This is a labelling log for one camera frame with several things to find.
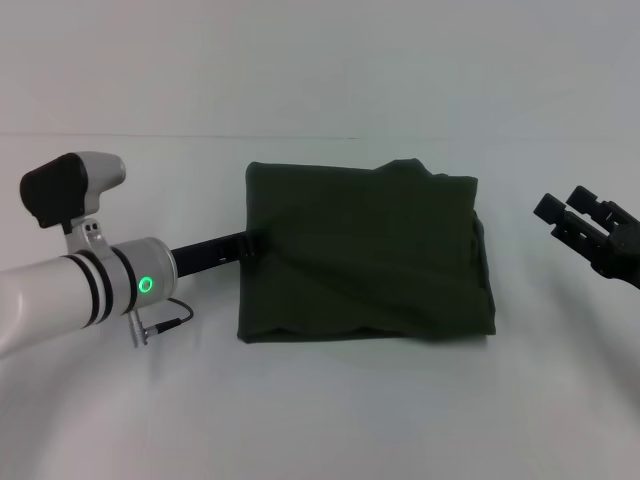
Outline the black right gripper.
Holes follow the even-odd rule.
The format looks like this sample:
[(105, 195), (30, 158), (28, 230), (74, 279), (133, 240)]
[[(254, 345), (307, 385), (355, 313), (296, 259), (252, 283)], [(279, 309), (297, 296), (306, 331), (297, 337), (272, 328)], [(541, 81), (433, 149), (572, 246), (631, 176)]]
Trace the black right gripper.
[(608, 232), (591, 226), (553, 195), (546, 193), (534, 214), (548, 225), (551, 235), (591, 262), (591, 267), (607, 279), (617, 279), (639, 288), (639, 221), (614, 202), (599, 201), (583, 186), (577, 186), (567, 204), (589, 216)]

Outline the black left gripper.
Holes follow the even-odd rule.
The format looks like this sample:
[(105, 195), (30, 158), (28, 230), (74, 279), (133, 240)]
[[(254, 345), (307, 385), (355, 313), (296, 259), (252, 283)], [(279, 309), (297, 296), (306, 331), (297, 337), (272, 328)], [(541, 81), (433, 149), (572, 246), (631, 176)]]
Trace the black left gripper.
[(190, 276), (218, 266), (258, 258), (262, 251), (263, 234), (245, 231), (172, 249), (177, 276)]

